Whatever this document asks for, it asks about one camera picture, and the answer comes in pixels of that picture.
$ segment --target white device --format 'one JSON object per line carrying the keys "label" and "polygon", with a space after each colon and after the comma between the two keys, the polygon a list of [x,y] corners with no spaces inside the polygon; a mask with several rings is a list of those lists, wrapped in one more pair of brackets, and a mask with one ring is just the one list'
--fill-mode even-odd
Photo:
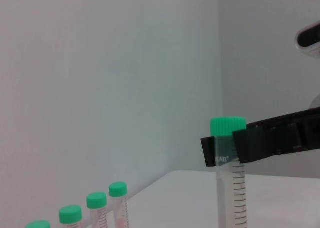
{"label": "white device", "polygon": [[295,45],[304,54],[320,58],[320,21],[301,29],[295,37]]}

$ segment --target white wall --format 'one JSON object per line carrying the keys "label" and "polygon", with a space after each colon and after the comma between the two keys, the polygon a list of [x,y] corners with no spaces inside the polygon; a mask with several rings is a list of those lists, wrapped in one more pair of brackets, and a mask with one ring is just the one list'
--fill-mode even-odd
{"label": "white wall", "polygon": [[[320,61],[295,47],[320,19],[319,0],[219,0],[224,115],[249,122],[309,108],[320,93]],[[278,156],[249,173],[320,178],[320,151]]]}
{"label": "white wall", "polygon": [[205,169],[218,0],[0,0],[0,18],[1,227]]}

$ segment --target white table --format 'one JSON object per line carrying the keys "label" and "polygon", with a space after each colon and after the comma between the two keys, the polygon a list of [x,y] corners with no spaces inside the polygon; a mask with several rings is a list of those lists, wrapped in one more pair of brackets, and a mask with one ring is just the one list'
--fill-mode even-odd
{"label": "white table", "polygon": [[[130,228],[218,228],[216,192],[214,172],[171,172],[128,201]],[[320,179],[247,175],[246,193],[249,228],[320,227]]]}

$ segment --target lab tube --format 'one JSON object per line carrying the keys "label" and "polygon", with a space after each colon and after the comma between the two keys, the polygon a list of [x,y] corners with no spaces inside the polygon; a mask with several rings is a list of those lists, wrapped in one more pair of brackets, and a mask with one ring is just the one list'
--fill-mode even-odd
{"label": "lab tube", "polygon": [[86,205],[90,209],[91,227],[108,228],[106,193],[95,192],[89,194],[86,198]]}
{"label": "lab tube", "polygon": [[129,228],[127,184],[125,182],[113,183],[109,186],[109,193],[112,197],[115,228]]}
{"label": "lab tube", "polygon": [[215,164],[219,228],[247,228],[245,165],[239,162],[233,132],[247,128],[243,117],[211,120],[215,139]]}
{"label": "lab tube", "polygon": [[51,228],[51,225],[47,220],[36,220],[27,224],[25,228]]}
{"label": "lab tube", "polygon": [[81,228],[82,209],[80,205],[68,205],[59,211],[60,223],[64,228]]}

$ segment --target green cap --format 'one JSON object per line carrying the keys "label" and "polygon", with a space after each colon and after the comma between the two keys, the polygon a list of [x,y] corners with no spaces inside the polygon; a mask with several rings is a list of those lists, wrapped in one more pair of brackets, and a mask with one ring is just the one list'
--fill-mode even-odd
{"label": "green cap", "polygon": [[36,220],[27,224],[25,228],[51,228],[51,225],[47,220]]}
{"label": "green cap", "polygon": [[107,205],[107,195],[104,192],[91,193],[86,198],[86,205],[89,209],[100,209]]}
{"label": "green cap", "polygon": [[82,220],[80,205],[68,205],[60,209],[59,218],[61,224],[74,224]]}
{"label": "green cap", "polygon": [[125,182],[116,182],[109,186],[109,193],[111,197],[121,197],[128,194],[128,187]]}
{"label": "green cap", "polygon": [[243,117],[219,117],[211,120],[211,136],[231,136],[232,132],[247,128]]}

